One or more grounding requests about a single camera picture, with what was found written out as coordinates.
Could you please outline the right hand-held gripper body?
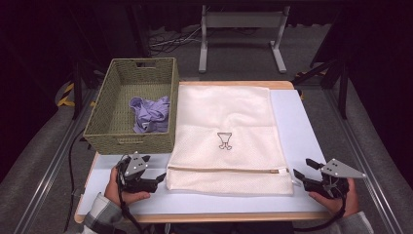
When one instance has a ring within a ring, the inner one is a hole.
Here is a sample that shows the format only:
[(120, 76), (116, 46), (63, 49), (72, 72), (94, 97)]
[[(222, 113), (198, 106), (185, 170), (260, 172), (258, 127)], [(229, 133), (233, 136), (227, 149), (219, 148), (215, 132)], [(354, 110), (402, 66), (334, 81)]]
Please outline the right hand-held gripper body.
[(360, 172), (336, 159), (332, 159), (319, 169), (321, 181), (305, 178), (304, 189), (309, 192), (317, 192), (327, 199), (343, 198), (349, 191), (349, 178), (366, 178), (366, 174)]

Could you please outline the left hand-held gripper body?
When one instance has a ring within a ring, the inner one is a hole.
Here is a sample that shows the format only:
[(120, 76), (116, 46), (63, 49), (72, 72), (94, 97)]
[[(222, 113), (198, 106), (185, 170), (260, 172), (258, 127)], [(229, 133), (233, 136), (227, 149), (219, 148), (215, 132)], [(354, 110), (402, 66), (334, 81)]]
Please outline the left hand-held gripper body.
[(158, 181), (142, 178), (146, 168), (147, 163), (143, 161), (138, 153), (124, 155), (117, 164), (117, 182), (120, 189), (129, 193), (142, 191), (155, 193), (158, 188)]

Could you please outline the purple garment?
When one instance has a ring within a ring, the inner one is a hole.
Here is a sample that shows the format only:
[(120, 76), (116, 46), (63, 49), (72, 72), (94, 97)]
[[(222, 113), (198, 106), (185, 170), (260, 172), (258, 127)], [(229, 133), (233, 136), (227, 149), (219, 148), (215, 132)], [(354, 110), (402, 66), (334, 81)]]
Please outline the purple garment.
[(137, 134), (165, 133), (169, 127), (169, 97), (150, 100), (132, 97), (129, 107), (134, 114), (133, 130)]

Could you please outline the green woven basket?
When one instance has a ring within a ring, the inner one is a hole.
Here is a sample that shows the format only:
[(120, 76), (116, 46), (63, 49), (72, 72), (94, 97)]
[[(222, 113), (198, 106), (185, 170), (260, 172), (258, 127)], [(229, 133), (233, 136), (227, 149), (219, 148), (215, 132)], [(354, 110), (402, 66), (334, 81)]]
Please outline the green woven basket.
[[(179, 73), (175, 58), (114, 58), (106, 72), (84, 138), (102, 155), (170, 153), (175, 142)], [(169, 98), (167, 129), (133, 130), (132, 98)]]

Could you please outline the cream mesh laundry bag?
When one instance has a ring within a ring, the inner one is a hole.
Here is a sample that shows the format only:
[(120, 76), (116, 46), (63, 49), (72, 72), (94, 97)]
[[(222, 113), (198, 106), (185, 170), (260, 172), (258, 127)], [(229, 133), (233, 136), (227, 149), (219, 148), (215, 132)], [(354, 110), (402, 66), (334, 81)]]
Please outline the cream mesh laundry bag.
[[(271, 170), (280, 170), (272, 174)], [(267, 88), (179, 88), (167, 188), (211, 194), (291, 195), (293, 185)]]

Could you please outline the person's left hand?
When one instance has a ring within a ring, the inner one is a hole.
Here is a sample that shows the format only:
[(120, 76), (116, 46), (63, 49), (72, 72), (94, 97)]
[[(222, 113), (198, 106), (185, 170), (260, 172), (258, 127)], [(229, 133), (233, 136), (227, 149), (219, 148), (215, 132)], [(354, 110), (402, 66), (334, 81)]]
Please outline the person's left hand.
[(118, 191), (117, 175), (118, 175), (117, 168), (116, 167), (112, 168), (109, 182), (106, 185), (105, 192), (104, 192), (104, 196), (107, 199), (109, 199), (111, 202), (113, 202), (117, 206), (121, 206), (122, 203), (125, 203), (126, 205), (130, 205), (132, 203), (150, 198), (150, 194), (145, 191), (138, 192), (138, 193), (122, 192), (120, 195)]

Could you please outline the person's right hand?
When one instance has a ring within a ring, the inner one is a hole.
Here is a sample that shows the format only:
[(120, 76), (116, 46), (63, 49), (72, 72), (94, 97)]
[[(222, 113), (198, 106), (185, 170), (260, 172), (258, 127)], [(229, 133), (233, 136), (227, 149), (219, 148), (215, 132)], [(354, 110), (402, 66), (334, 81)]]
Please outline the person's right hand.
[[(355, 180), (353, 178), (349, 178), (348, 184), (349, 184), (349, 192), (347, 193), (346, 206), (345, 206), (345, 212), (343, 214), (343, 217), (354, 215), (359, 212), (358, 196), (357, 196)], [(341, 200), (327, 199), (321, 196), (320, 194), (318, 194), (317, 192), (310, 192), (309, 196), (313, 198), (315, 201), (317, 201), (319, 204), (327, 208), (327, 210), (332, 215), (338, 213), (343, 205)]]

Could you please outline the black metal stand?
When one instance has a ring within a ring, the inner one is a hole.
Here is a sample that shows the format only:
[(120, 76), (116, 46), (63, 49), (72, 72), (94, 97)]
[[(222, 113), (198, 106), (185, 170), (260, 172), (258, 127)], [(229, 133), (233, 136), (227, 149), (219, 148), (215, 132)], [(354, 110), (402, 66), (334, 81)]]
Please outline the black metal stand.
[(106, 74), (106, 68), (89, 59), (75, 59), (72, 62), (72, 67), (75, 103), (73, 120), (75, 120), (83, 109), (83, 86), (88, 89), (96, 89)]
[(301, 74), (297, 73), (291, 83), (293, 85), (298, 85), (322, 72), (325, 72), (325, 75), (320, 81), (320, 85), (323, 89), (332, 89), (336, 82), (339, 82), (338, 110), (341, 117), (347, 119), (346, 104), (349, 74), (348, 67), (344, 61), (333, 59), (324, 62), (307, 72)]

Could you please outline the yellow black hazard tape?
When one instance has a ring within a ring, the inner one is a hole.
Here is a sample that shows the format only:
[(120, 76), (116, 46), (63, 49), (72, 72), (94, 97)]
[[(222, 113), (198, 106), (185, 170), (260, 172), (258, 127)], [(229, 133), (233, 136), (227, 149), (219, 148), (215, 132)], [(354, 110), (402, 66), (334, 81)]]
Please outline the yellow black hazard tape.
[(57, 106), (75, 106), (75, 102), (73, 100), (69, 99), (70, 93), (74, 90), (74, 84), (70, 82), (66, 88), (64, 89), (64, 92), (60, 98), (60, 100), (57, 102)]

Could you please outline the metal floor rail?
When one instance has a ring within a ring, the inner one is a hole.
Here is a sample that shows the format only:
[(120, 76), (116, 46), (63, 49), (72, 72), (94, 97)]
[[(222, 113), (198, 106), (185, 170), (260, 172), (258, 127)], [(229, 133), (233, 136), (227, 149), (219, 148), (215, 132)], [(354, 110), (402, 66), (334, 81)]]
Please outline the metal floor rail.
[(14, 234), (28, 234), (36, 216), (38, 215), (42, 205), (44, 204), (56, 176), (69, 152), (70, 143), (75, 139), (75, 136), (80, 133), (81, 122), (86, 117), (87, 107), (95, 96), (96, 90), (86, 89), (83, 99), (81, 100), (82, 107), (76, 114), (76, 118), (72, 120), (63, 136), (62, 142), (59, 145), (56, 153), (51, 160), (48, 168), (44, 172), (36, 190), (21, 216)]
[(338, 120), (341, 129), (346, 136), (346, 140), (349, 143), (354, 161), (356, 162), (357, 166), (366, 173), (366, 179), (364, 180), (365, 185), (369, 191), (369, 194), (375, 204), (376, 210), (378, 211), (381, 219), (386, 226), (386, 229), (389, 234), (404, 234), (402, 228), (400, 227), (394, 212), (382, 190), (381, 185), (377, 177), (374, 175), (372, 168), (370, 167), (364, 152), (359, 145), (356, 135), (349, 123), (348, 120), (345, 120), (341, 112), (338, 109), (338, 100), (334, 96), (331, 90), (324, 90), (323, 91), (325, 98), (327, 99), (330, 107), (332, 108), (336, 119)]

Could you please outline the grey metal desk frame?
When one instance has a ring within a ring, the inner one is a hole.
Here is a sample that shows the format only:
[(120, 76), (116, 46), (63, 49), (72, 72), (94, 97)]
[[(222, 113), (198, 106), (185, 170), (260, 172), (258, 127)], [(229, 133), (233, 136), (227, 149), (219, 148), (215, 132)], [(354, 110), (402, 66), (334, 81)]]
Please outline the grey metal desk frame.
[(201, 31), (202, 41), (199, 58), (199, 72), (207, 72), (207, 30), (209, 28), (275, 28), (277, 37), (270, 42), (273, 57), (279, 73), (286, 72), (280, 44), (286, 22), (289, 17), (290, 7), (275, 12), (211, 12), (206, 5), (202, 7)]

